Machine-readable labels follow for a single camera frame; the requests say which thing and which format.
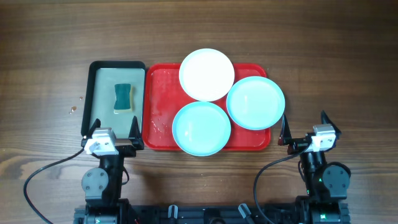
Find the white plate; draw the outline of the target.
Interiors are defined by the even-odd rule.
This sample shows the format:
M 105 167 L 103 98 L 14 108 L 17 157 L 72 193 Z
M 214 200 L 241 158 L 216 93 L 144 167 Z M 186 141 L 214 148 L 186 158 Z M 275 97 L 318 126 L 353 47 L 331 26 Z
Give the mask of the white plate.
M 231 89 L 235 71 L 230 59 L 219 50 L 198 49 L 180 65 L 179 82 L 184 92 L 198 101 L 216 101 Z

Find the green yellow sponge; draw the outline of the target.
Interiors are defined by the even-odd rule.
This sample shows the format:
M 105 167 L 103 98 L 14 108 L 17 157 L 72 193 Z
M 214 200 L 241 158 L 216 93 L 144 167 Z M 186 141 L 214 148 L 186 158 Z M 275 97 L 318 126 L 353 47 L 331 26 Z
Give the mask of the green yellow sponge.
M 115 84 L 115 103 L 114 103 L 114 113 L 130 113 L 133 111 L 133 87 L 129 83 L 119 83 Z

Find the light blue plate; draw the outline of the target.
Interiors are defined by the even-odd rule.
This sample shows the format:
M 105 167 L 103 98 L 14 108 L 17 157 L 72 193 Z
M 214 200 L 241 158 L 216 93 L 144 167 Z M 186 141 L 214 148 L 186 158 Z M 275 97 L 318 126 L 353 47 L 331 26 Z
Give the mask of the light blue plate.
M 230 89 L 226 109 L 230 118 L 242 128 L 267 129 L 282 117 L 285 97 L 272 80 L 260 76 L 246 77 Z
M 216 154 L 228 143 L 231 122 L 214 103 L 196 101 L 181 108 L 172 122 L 172 136 L 187 154 L 206 157 Z

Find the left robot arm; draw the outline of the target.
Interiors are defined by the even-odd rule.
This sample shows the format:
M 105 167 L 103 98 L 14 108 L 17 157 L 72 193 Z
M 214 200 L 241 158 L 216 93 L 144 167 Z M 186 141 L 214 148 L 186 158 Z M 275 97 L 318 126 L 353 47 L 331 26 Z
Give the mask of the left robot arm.
M 129 200 L 121 198 L 127 172 L 124 159 L 136 157 L 144 149 L 137 118 L 133 117 L 128 143 L 116 144 L 116 135 L 111 128 L 102 128 L 96 119 L 81 145 L 87 154 L 99 159 L 99 166 L 87 171 L 81 180 L 86 205 L 77 208 L 74 223 L 122 224 L 139 223 L 138 214 Z

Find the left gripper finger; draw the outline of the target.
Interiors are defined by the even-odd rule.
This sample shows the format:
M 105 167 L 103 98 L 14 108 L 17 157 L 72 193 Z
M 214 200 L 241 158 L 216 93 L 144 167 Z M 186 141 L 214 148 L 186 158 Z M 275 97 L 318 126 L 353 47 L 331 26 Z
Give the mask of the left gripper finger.
M 100 127 L 101 127 L 101 121 L 99 119 L 95 119 L 94 123 L 92 124 L 91 128 L 88 131 L 88 139 L 92 138 L 95 129 Z
M 142 135 L 141 135 L 141 132 L 139 129 L 139 123 L 137 120 L 137 116 L 134 116 L 132 119 L 128 140 L 130 140 L 130 141 L 141 141 L 142 140 Z

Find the light blue plate front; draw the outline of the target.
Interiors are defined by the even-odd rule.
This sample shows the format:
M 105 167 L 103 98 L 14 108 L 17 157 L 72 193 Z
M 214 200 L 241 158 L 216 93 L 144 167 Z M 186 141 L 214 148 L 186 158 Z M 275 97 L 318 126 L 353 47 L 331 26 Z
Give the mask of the light blue plate front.
M 187 154 L 206 157 L 216 154 L 228 143 L 231 122 L 214 103 L 196 101 L 181 108 L 172 122 L 172 136 Z

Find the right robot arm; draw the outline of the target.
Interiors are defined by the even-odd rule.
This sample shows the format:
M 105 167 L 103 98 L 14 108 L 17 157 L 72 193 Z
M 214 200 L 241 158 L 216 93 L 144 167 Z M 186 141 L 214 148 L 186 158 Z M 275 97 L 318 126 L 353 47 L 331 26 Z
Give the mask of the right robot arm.
M 300 175 L 306 196 L 295 200 L 297 223 L 350 223 L 347 198 L 351 171 L 340 162 L 327 162 L 325 153 L 336 147 L 341 131 L 324 111 L 321 123 L 303 138 L 293 138 L 287 117 L 282 117 L 278 145 L 287 145 L 287 154 L 300 157 Z

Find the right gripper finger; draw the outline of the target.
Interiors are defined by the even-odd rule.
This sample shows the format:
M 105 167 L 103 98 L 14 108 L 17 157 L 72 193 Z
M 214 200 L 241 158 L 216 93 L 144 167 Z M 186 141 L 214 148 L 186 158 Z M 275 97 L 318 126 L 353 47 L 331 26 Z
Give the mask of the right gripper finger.
M 282 128 L 279 135 L 279 144 L 289 144 L 292 140 L 289 124 L 285 114 L 282 116 Z
M 331 121 L 331 119 L 327 116 L 327 114 L 324 110 L 322 110 L 322 112 L 321 112 L 321 122 L 322 122 L 322 124 L 330 124 L 333 127 L 333 129 L 335 130 L 336 136 L 341 135 L 340 129 L 334 124 L 334 122 Z

